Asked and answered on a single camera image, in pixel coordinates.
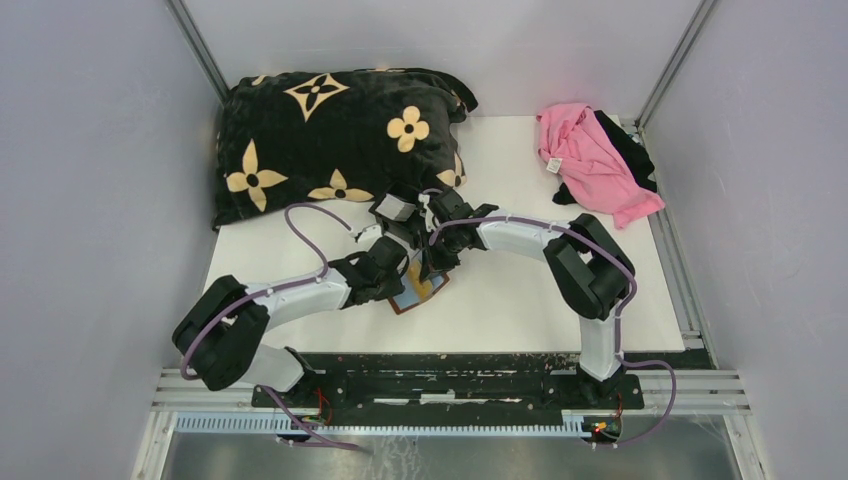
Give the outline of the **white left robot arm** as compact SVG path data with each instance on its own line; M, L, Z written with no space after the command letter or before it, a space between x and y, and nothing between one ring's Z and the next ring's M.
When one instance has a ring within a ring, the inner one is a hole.
M183 356L185 379L199 379L210 391L238 382L270 387L291 406L307 404L315 391L309 366L290 347L263 344L266 332L399 295L408 263L403 246L381 237L366 251L280 284L249 285L232 275L216 279L171 336Z

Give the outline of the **brown leather card holder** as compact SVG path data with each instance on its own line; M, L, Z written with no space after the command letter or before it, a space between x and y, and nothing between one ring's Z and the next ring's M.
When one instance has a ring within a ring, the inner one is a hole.
M401 315L427 302L439 293L450 281L445 273L440 273L427 280L420 280L422 264L419 260L413 260L407 271L401 277L404 290L388 299L396 315Z

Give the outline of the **yellow card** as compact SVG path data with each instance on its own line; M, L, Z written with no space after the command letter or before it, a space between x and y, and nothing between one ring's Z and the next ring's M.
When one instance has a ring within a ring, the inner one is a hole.
M406 279L409 281L410 287L418 297L429 298L433 295L435 287L431 280L421 279L421 268L422 266L419 262L412 263L406 272Z

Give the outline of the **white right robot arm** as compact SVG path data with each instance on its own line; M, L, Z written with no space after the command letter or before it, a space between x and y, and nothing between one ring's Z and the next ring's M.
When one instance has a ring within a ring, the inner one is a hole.
M626 368L620 317L635 296L635 268L602 223L581 214L564 224L510 213L496 205L472 208L454 190L419 197L424 227L420 279L459 264L465 250L506 251L545 263L566 305L578 316L577 392L591 408L618 393Z

